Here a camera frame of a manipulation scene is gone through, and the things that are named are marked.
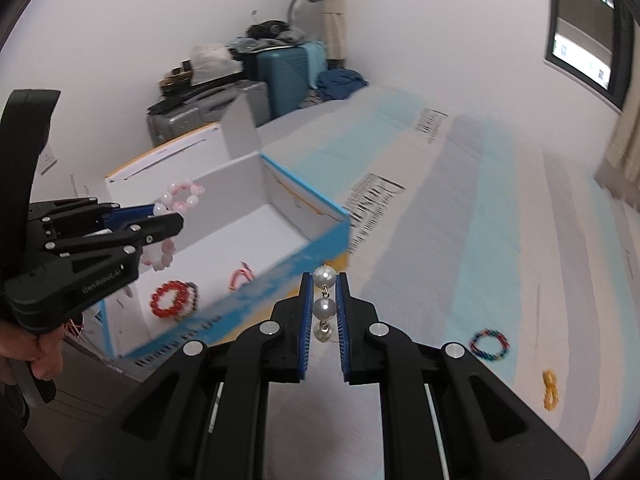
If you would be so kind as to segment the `person's left hand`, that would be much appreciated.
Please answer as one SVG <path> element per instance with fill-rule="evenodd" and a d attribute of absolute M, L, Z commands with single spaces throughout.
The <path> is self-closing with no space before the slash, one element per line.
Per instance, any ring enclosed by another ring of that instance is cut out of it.
<path fill-rule="evenodd" d="M 35 336 L 12 324 L 2 322 L 0 334 L 1 382 L 16 383 L 10 360 L 29 363 L 35 378 L 51 380 L 62 373 L 62 343 L 65 326 Z"/>

